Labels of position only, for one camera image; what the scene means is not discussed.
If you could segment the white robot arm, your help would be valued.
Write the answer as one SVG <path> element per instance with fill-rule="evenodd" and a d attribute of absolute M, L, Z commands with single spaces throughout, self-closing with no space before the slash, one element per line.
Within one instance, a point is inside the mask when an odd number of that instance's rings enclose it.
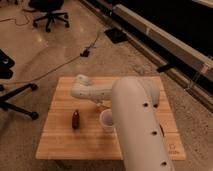
<path fill-rule="evenodd" d="M 175 171 L 155 114 L 160 89 L 151 79 L 125 76 L 95 84 L 90 77 L 79 74 L 71 95 L 94 103 L 111 101 L 126 171 Z"/>

